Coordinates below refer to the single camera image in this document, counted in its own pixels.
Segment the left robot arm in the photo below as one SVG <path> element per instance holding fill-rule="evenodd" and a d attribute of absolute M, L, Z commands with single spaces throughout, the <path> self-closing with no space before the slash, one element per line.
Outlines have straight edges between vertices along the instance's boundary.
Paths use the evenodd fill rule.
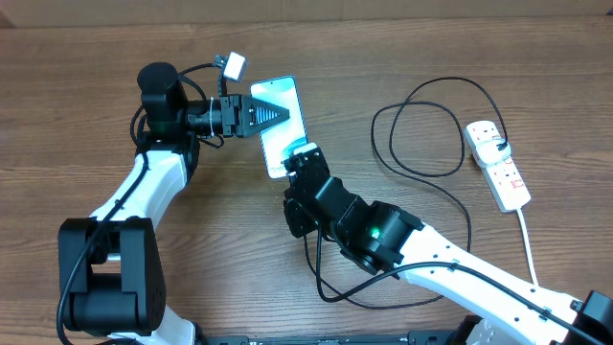
<path fill-rule="evenodd" d="M 201 145 L 248 138 L 289 118 L 287 109 L 221 92 L 189 100 L 194 82 L 167 62 L 138 74 L 141 105 L 130 122 L 134 167 L 87 218 L 65 220 L 57 235 L 60 296 L 57 337 L 68 332 L 106 344 L 204 344 L 193 321 L 168 306 L 155 230 L 191 181 Z"/>

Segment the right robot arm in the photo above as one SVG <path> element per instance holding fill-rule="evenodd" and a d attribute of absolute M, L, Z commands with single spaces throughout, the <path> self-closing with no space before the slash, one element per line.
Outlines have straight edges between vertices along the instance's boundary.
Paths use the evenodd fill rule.
<path fill-rule="evenodd" d="M 284 213 L 296 238 L 315 231 L 372 279 L 341 301 L 389 276 L 430 289 L 479 315 L 520 344 L 609 344 L 612 300 L 596 291 L 579 299 L 536 287 L 453 244 L 432 226 L 389 203 L 366 203 L 329 172 L 315 145 L 284 160 L 290 186 Z"/>

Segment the white charger plug adapter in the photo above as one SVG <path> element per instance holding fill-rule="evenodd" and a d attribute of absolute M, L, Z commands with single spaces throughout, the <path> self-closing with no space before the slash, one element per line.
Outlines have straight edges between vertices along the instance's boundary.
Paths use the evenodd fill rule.
<path fill-rule="evenodd" d="M 503 138 L 479 142 L 474 154 L 481 168 L 493 166 L 511 156 L 511 145 Z"/>

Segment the white power strip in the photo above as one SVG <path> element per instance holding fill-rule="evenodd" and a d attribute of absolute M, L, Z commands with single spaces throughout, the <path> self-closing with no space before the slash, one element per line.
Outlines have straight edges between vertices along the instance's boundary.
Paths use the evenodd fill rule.
<path fill-rule="evenodd" d="M 495 138 L 504 139 L 492 121 L 478 121 L 467 125 L 465 128 L 465 138 L 476 163 L 474 151 L 479 142 Z M 525 181 L 521 177 L 511 156 L 493 166 L 487 168 L 480 167 L 480 169 L 499 209 L 503 213 L 515 212 L 531 200 L 531 195 Z"/>

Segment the blue Samsung Galaxy smartphone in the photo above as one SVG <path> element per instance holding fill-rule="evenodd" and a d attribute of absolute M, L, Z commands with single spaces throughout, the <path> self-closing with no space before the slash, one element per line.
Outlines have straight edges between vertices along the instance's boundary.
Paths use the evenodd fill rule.
<path fill-rule="evenodd" d="M 250 92 L 255 99 L 278 105 L 289 112 L 287 120 L 261 132 L 262 152 L 269 177 L 287 176 L 283 161 L 295 149 L 308 144 L 296 80 L 293 76 L 261 80 L 250 86 Z"/>

